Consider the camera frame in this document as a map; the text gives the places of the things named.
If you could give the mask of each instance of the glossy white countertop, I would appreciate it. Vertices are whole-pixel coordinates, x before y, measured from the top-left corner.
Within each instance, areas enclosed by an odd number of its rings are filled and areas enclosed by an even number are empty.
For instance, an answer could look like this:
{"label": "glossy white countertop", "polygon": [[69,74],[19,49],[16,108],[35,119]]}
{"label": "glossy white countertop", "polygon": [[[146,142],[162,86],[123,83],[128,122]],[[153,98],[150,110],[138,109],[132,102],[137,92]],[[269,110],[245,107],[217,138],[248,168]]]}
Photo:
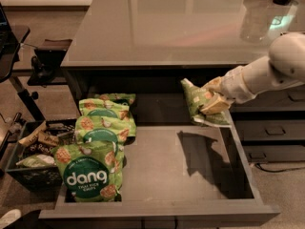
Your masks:
{"label": "glossy white countertop", "polygon": [[62,67],[247,64],[305,31],[304,12],[303,0],[93,0]]}

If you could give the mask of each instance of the box of snacks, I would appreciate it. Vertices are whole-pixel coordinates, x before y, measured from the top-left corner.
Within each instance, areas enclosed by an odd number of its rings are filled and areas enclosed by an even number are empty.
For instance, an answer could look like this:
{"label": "box of snacks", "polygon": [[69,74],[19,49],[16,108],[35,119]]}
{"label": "box of snacks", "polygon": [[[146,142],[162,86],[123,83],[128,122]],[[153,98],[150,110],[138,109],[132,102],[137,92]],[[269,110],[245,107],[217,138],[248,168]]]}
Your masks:
{"label": "box of snacks", "polygon": [[75,121],[27,122],[11,153],[6,172],[32,192],[59,188],[62,177],[51,150],[73,143]]}

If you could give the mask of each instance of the open drawer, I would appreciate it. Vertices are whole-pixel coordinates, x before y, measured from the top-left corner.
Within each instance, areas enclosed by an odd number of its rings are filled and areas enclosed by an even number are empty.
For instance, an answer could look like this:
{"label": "open drawer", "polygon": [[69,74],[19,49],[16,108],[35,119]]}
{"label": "open drawer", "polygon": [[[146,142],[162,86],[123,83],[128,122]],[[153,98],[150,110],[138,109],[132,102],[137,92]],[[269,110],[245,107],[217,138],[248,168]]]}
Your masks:
{"label": "open drawer", "polygon": [[[121,202],[71,202],[62,186],[55,208],[40,218],[54,228],[77,221],[134,229],[259,226],[275,217],[279,209],[263,203],[233,123],[230,129],[191,125],[181,114],[184,102],[182,94],[138,96],[137,136],[125,147]],[[147,113],[154,109],[149,119],[141,113],[145,105]],[[160,124],[164,118],[167,125]]]}

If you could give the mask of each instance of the black crate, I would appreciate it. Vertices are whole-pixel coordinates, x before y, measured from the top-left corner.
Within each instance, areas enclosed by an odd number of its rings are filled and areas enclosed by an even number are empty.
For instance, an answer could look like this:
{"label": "black crate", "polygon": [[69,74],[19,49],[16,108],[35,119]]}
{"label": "black crate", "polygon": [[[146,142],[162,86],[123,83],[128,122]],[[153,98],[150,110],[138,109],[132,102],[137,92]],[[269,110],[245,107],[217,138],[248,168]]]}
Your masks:
{"label": "black crate", "polygon": [[[76,119],[48,120],[47,125],[63,123],[66,126],[74,127],[75,121]],[[42,122],[27,122],[18,140],[31,134]],[[62,177],[59,174],[57,166],[22,168],[16,165],[18,161],[27,156],[24,152],[24,147],[17,142],[11,153],[6,172],[32,192],[51,190],[61,186]]]}

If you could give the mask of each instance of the shoe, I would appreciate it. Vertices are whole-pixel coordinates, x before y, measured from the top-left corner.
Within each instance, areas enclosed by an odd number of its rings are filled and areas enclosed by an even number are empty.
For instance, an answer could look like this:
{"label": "shoe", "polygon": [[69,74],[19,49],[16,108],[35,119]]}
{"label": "shoe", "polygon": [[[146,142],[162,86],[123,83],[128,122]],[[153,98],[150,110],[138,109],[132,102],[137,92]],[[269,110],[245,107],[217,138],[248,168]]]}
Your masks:
{"label": "shoe", "polygon": [[0,218],[0,229],[14,223],[21,218],[21,211],[18,209],[9,210],[3,217]]}

